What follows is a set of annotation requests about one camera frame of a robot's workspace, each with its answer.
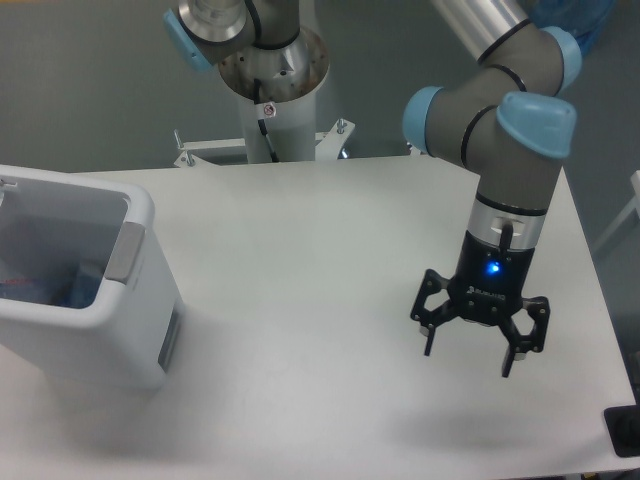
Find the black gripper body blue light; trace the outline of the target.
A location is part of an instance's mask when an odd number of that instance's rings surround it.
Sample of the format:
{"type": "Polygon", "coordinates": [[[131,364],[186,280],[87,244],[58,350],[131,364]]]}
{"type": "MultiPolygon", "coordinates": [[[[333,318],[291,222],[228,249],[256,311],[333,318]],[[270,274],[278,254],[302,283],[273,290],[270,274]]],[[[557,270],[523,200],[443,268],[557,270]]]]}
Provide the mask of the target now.
{"type": "Polygon", "coordinates": [[[454,275],[446,290],[455,315],[498,326],[522,309],[522,290],[535,249],[500,250],[465,233],[454,275]]]}

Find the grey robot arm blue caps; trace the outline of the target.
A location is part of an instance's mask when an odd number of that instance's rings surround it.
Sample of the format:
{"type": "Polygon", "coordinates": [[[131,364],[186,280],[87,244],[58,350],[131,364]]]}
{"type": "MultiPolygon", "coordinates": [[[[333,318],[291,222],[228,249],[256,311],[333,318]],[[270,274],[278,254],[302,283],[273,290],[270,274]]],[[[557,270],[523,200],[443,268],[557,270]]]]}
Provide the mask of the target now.
{"type": "MultiPolygon", "coordinates": [[[[544,297],[522,289],[576,124],[560,98],[582,55],[558,27],[536,27],[515,1],[439,1],[436,10],[480,71],[462,86],[425,87],[402,118],[418,151],[479,178],[455,273],[428,270],[411,310],[421,332],[461,318],[501,330],[502,370],[542,351],[544,297]]],[[[315,115],[287,106],[308,99],[328,71],[320,39],[301,25],[295,1],[180,1],[163,23],[195,70],[217,68],[245,111],[252,163],[316,160],[315,115]]]]}

